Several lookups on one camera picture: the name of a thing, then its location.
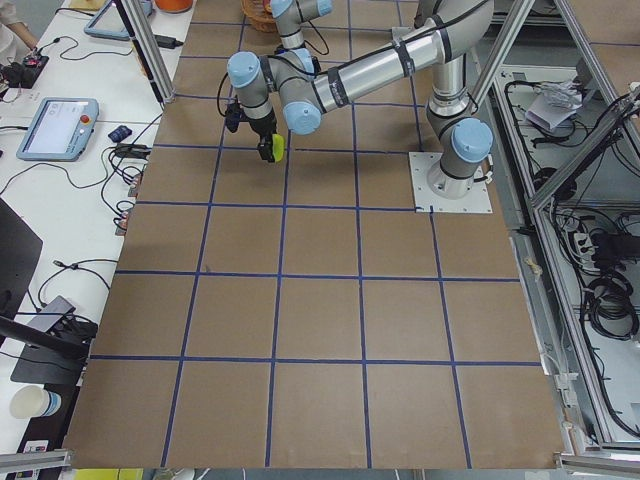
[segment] white sleeve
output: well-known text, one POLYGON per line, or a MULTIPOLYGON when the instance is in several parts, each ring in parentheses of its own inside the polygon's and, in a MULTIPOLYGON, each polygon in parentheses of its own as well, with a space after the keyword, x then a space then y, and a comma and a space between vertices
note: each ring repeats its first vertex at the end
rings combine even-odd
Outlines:
POLYGON ((16 14, 16 6, 8 0, 0 0, 0 23, 11 25, 19 21, 20 19, 16 14))

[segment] blue joint cap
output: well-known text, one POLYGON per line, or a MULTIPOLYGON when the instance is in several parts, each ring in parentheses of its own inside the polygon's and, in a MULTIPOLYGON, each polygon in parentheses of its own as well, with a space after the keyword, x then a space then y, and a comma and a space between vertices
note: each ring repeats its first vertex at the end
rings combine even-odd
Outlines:
POLYGON ((271 0, 271 15, 278 18, 291 6, 293 0, 271 0))
POLYGON ((231 85, 242 88, 255 80, 260 72, 260 60, 251 52, 235 53, 227 62, 227 73, 231 85))
POLYGON ((321 17, 333 11, 333 0, 318 0, 318 14, 321 17))
POLYGON ((302 69, 308 73, 308 79, 311 80, 315 75, 315 69, 313 66, 313 58, 311 58, 311 53, 306 48, 296 48, 295 50, 291 50, 291 52, 296 54, 296 57, 300 59, 300 63, 302 63, 302 69))
POLYGON ((467 163, 480 163, 491 151, 493 133, 477 118, 460 120, 453 128, 451 144, 458 156, 467 163))
POLYGON ((309 102, 291 102, 285 105, 284 119, 291 131, 298 135, 315 132, 322 122, 322 113, 309 102))

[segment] paper cup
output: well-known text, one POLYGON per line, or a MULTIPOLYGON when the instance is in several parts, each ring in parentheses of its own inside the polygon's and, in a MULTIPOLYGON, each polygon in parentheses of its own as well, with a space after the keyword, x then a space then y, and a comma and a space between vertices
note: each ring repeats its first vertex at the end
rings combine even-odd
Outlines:
POLYGON ((48 417, 58 411, 62 397, 37 385, 21 388, 11 399, 9 412, 15 418, 48 417))

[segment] white mounting plate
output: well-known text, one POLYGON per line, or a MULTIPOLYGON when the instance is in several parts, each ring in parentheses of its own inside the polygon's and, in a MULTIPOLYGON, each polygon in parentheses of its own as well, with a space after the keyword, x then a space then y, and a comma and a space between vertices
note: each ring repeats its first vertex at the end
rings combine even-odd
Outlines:
MULTIPOLYGON (((409 165, 411 167, 411 181, 413 182, 413 199, 416 212, 429 213, 493 213, 491 200, 484 182, 474 183, 471 191, 463 198, 450 200, 437 195, 427 184, 427 173, 431 166, 440 160, 441 153, 437 152, 410 152, 409 165)), ((484 176, 482 169, 478 167, 476 178, 484 176)))

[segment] white desk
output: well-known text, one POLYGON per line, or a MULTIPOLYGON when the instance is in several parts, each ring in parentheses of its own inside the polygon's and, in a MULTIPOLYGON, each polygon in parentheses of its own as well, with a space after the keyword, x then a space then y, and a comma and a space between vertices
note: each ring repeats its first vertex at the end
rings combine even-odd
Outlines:
MULTIPOLYGON (((192 13, 193 9, 179 15, 156 11, 151 17, 153 31, 184 41, 192 13)), ((127 52, 131 48, 128 42, 85 35, 82 29, 88 18, 73 12, 58 13, 39 44, 45 45, 59 36, 71 36, 80 42, 80 47, 68 54, 74 58, 91 51, 127 52)), ((67 168, 77 184, 84 185, 103 178, 105 174, 100 156, 106 147, 114 145, 107 137, 110 131, 119 124, 126 124, 133 130, 133 135, 128 138, 131 141, 161 110, 135 54, 128 57, 94 55, 77 62, 61 60, 59 53, 71 44, 71 41, 63 39, 44 50, 50 61, 35 88, 23 90, 14 103, 0 103, 0 125, 29 125, 41 99, 47 96, 96 98, 100 104, 100 116, 87 150, 76 162, 59 163, 67 168)), ((173 77, 181 49, 161 51, 173 77)), ((15 93, 15 90, 8 92, 6 98, 11 100, 15 93)), ((153 144, 157 123, 148 129, 139 143, 153 144)), ((23 131, 0 132, 0 146, 5 152, 0 158, 0 189, 12 175, 31 165, 15 157, 23 135, 23 131)), ((128 186, 114 176, 105 196, 111 205, 115 205, 127 198, 127 192, 128 186)), ((89 258, 119 257, 123 238, 114 235, 114 215, 100 199, 100 185, 77 190, 68 184, 64 172, 37 167, 14 180, 2 197, 44 241, 30 286, 32 294, 35 295, 42 282, 59 270, 52 263, 55 259, 68 263, 89 258)), ((100 272, 109 282, 115 271, 115 265, 110 263, 96 263, 90 268, 100 272)), ((44 297, 46 301, 60 294, 76 306, 78 314, 99 322, 107 293, 104 285, 93 275, 65 272, 48 285, 44 297)), ((21 311, 33 311, 28 298, 23 301, 21 311)), ((16 320, 26 322, 30 318, 25 315, 16 320)), ((7 339, 0 350, 19 355, 22 344, 7 339)), ((9 380, 15 363, 13 359, 0 356, 0 453, 16 452, 28 424, 28 421, 16 420, 9 414, 10 400, 23 386, 9 380)))

